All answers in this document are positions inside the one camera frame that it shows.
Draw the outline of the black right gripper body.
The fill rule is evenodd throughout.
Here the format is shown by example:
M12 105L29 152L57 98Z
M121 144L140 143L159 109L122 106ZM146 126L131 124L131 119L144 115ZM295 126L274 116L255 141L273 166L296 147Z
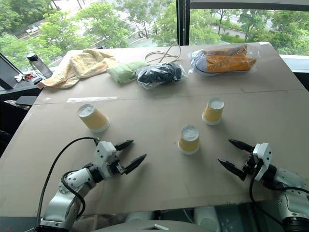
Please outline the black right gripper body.
M256 165L257 162L255 161L255 156L253 155L253 153L251 153L248 158L245 160L244 162L244 166L242 168L243 171L243 178L246 178L247 175L251 175L253 176L255 173L255 169L256 169Z

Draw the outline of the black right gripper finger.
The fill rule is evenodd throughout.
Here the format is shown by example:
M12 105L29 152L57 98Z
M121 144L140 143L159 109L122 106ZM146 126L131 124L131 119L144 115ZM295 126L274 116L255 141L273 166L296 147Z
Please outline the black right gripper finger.
M224 160L224 159L221 159L221 158L218 158L217 159L228 171L230 171L231 173L233 173L234 175L236 175L237 177L239 177L242 181L245 180L247 174L243 171L243 170L240 170L238 169L234 164Z
M249 153L252 153L253 150L254 150L253 146L251 146L251 145L249 145L245 142L242 142L242 141L239 141L239 140L234 140L234 139L229 139L228 141L240 150L244 150L244 151L247 151Z

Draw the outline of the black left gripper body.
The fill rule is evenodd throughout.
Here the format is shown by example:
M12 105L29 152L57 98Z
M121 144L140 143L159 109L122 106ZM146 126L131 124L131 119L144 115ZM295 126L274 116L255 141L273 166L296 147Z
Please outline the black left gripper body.
M120 164L120 160L116 155L116 152L107 152L107 174L108 177L113 177L114 175L125 173L124 167Z

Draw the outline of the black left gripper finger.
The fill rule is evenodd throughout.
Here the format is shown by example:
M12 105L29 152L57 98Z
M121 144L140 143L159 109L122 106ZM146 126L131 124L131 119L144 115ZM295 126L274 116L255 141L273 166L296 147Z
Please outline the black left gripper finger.
M135 170L143 162L143 160L146 158L146 156L147 155L144 154L144 155L141 155L141 156L135 158L127 167L125 167L124 173L129 174L130 172Z
M124 150L126 147L130 146L133 142L134 140L125 140L123 142L116 144L114 147L117 151L121 151Z

